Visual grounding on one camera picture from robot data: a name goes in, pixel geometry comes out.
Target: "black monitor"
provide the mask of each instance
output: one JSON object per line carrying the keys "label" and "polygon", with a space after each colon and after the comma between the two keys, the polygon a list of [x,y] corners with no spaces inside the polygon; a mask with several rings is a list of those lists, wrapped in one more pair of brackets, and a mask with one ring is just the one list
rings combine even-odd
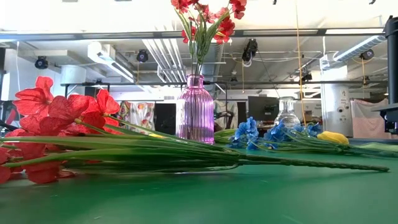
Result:
{"label": "black monitor", "polygon": [[249,96],[249,117],[256,121],[274,121],[279,113],[279,100],[274,97]]}

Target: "vase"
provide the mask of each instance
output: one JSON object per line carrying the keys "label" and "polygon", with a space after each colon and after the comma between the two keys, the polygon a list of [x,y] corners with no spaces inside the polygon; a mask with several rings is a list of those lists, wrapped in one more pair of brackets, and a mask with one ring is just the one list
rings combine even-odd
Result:
{"label": "vase", "polygon": [[300,120],[294,114],[294,98],[291,96],[279,98],[279,114],[274,124],[279,125],[280,123],[283,123],[286,128],[300,125]]}
{"label": "vase", "polygon": [[203,75],[189,75],[187,88],[177,98],[176,135],[214,143],[213,98],[203,87]]}

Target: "green tabletop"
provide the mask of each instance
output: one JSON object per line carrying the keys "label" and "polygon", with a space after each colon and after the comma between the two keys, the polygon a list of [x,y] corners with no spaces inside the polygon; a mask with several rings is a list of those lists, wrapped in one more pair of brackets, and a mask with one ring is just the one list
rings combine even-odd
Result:
{"label": "green tabletop", "polygon": [[391,171],[245,166],[201,174],[79,176],[48,185],[17,180],[0,185],[0,223],[398,223],[398,160],[284,156]]}

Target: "ribbed vase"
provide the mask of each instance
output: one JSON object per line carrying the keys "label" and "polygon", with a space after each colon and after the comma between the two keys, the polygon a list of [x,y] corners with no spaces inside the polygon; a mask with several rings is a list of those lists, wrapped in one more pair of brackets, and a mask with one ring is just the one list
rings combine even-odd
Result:
{"label": "ribbed vase", "polygon": [[213,98],[203,87],[203,75],[189,75],[187,85],[177,99],[176,135],[213,144]]}

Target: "cable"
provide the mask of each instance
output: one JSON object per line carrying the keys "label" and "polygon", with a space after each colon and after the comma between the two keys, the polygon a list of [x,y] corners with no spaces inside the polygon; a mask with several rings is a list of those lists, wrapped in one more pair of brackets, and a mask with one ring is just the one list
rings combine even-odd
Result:
{"label": "cable", "polygon": [[371,60],[367,60],[367,61],[364,62],[363,59],[362,59],[362,62],[359,62],[359,61],[356,61],[354,58],[352,58],[352,59],[353,59],[354,62],[360,63],[360,64],[366,64],[366,63],[370,62],[371,60],[373,60],[373,58],[372,58]]}
{"label": "cable", "polygon": [[244,65],[242,61],[242,93],[244,93]]}
{"label": "cable", "polygon": [[[264,68],[266,69],[266,73],[267,73],[267,75],[268,75],[268,78],[269,78],[269,80],[271,81],[271,76],[270,76],[269,73],[268,73],[267,66],[266,66],[266,64],[264,63],[264,61],[262,60],[262,57],[261,57],[261,54],[260,54],[260,53],[259,53],[259,55],[260,55],[260,58],[261,58],[262,65],[263,65]],[[275,92],[276,92],[276,94],[278,95],[278,98],[280,98],[279,93],[278,93],[278,90],[277,90],[275,84],[272,84],[272,86],[274,87]]]}
{"label": "cable", "polygon": [[[17,41],[17,53],[16,53],[16,61],[15,61],[15,63],[16,63],[16,68],[17,68],[18,91],[21,91],[21,81],[19,80],[18,53],[19,53],[19,41]],[[19,121],[21,121],[21,114],[19,112],[18,112],[18,118],[19,118]]]}
{"label": "cable", "polygon": [[296,7],[296,28],[297,28],[297,54],[298,54],[298,70],[300,71],[300,100],[301,100],[301,111],[304,120],[304,126],[307,126],[307,121],[305,120],[305,113],[304,113],[304,97],[303,97],[303,72],[301,68],[301,53],[300,53],[300,34],[299,34],[299,10],[297,9],[297,0],[295,0],[295,7]]}

